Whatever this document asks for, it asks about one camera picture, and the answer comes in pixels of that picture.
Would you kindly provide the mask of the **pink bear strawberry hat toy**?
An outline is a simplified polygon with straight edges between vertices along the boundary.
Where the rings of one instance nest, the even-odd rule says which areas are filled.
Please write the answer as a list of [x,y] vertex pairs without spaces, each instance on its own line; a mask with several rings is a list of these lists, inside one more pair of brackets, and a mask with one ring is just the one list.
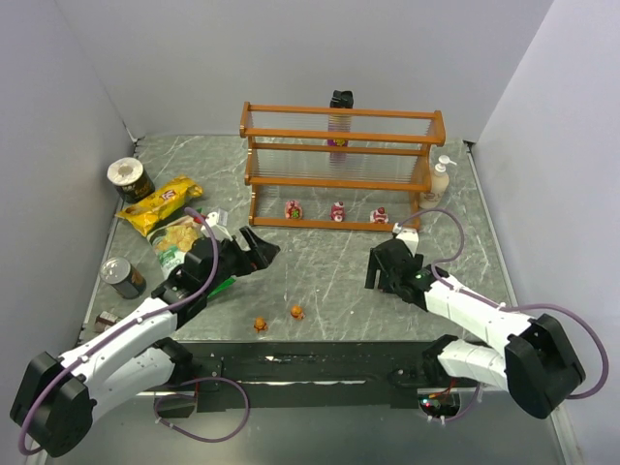
[[334,222],[343,222],[345,220],[345,205],[341,201],[336,201],[330,210],[330,219]]

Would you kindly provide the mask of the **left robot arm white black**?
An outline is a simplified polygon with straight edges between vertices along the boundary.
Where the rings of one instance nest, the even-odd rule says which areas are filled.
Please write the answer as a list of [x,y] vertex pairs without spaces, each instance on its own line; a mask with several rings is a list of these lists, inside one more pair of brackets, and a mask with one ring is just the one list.
[[203,309],[214,289],[232,277],[268,268],[279,246],[249,227],[248,246],[212,232],[196,240],[178,265],[130,315],[61,356],[42,352],[28,363],[11,420],[24,455],[53,457],[73,449],[93,423],[135,394],[171,382],[189,353],[171,335]]

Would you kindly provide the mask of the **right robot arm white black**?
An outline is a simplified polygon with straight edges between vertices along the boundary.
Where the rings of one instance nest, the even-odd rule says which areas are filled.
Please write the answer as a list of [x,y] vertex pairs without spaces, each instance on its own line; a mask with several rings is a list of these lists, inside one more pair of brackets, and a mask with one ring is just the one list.
[[558,320],[483,301],[445,270],[425,264],[400,238],[371,248],[365,286],[395,294],[477,337],[477,343],[448,338],[431,350],[432,363],[451,378],[508,392],[534,418],[547,418],[585,381],[583,366]]

